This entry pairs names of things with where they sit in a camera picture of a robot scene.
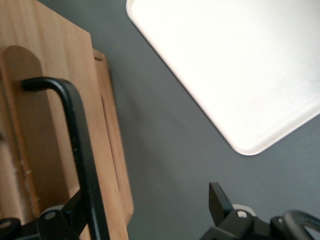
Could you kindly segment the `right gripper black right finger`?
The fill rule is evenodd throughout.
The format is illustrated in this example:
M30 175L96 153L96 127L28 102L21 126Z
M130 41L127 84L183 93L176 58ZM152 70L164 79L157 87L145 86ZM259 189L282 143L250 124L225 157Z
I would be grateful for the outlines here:
M214 223L202 240L271 240L270 225L245 208L235 208L221 185L208 187L208 207Z

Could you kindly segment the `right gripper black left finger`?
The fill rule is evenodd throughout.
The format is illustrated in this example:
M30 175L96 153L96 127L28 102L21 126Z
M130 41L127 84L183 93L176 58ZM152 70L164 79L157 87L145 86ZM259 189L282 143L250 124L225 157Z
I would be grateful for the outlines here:
M78 240L87 223L78 191L61 209L53 208L39 216L36 230L40 240Z

